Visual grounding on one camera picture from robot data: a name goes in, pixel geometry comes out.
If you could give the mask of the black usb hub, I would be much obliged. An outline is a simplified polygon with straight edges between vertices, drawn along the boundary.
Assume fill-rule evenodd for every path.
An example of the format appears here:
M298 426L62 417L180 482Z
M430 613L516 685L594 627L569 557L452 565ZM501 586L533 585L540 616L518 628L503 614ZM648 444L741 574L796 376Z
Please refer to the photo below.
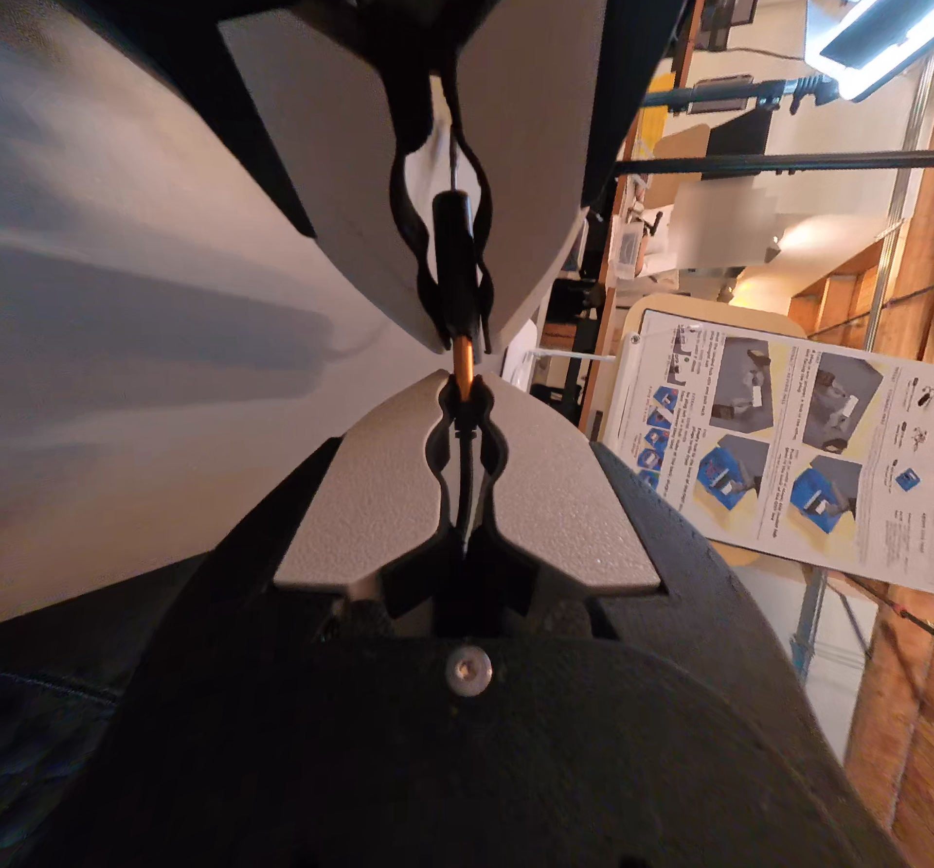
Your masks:
M444 190L431 208L442 324L451 340L468 337L478 352L488 347L494 291L473 238L470 198L458 189Z

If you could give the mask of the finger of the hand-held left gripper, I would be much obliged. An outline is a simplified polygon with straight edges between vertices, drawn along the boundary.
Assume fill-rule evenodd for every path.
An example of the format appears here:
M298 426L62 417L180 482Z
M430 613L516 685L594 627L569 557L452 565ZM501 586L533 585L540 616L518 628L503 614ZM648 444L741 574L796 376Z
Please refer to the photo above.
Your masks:
M605 6L500 0L459 56L465 139L491 192L484 262L496 352L540 305L583 223Z
M321 252L391 321L441 354L416 293L416 259L391 213L396 139L377 71L292 11L230 19L218 30Z

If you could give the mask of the black light stand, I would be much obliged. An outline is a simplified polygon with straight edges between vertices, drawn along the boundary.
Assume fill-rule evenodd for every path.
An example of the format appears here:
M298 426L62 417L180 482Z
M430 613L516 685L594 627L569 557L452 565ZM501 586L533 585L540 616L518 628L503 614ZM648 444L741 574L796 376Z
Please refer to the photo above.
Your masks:
M642 100L640 109L661 107L671 114L679 114L698 104L753 100L755 107L775 111L785 97L791 99L790 114L796 115L808 97L813 98L816 106L823 106L839 100L841 95L838 82L821 74L761 82L720 80L692 88L650 91Z

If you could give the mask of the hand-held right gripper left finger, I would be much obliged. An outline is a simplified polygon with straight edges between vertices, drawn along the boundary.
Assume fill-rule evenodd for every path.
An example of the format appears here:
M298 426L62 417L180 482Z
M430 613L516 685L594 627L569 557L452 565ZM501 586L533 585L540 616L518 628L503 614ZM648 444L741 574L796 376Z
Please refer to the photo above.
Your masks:
M433 372L344 434L274 586L381 598L391 618L431 599L452 560L450 389Z

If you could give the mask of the led light panel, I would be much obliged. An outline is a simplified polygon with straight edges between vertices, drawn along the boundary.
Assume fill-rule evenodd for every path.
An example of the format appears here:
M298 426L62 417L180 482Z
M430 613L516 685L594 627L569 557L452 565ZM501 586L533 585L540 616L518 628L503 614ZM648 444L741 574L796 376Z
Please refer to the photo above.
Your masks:
M808 0L805 63L859 103L927 55L933 0Z

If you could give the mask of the black round-top stand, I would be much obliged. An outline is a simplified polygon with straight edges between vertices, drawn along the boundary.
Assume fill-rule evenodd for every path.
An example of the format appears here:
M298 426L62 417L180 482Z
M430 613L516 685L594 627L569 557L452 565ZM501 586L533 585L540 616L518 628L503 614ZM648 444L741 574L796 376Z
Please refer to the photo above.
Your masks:
M712 155L698 158L630 159L616 162L613 176L662 174L798 174L926 170L933 167L931 149L782 155Z

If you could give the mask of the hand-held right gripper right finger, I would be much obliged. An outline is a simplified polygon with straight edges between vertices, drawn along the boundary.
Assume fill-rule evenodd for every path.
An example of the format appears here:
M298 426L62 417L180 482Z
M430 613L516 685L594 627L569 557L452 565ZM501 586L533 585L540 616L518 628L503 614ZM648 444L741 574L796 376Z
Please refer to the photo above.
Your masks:
M519 618L556 603L661 593L661 578L584 435L504 379L478 378L483 469L469 555Z

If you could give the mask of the instruction sheet board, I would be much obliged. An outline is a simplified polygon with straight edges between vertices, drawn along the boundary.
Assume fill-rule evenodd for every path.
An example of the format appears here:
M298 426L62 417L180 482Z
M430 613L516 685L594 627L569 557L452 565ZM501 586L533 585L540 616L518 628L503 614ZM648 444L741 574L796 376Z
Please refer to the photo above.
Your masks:
M716 543L931 593L932 365L632 308L601 443Z

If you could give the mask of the person's jeans leg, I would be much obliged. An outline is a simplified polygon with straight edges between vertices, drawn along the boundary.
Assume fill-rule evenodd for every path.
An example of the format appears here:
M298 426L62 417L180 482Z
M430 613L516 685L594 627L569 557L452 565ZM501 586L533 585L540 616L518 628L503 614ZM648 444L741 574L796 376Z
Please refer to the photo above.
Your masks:
M122 694L80 679L2 671L1 865L22 866L97 750Z

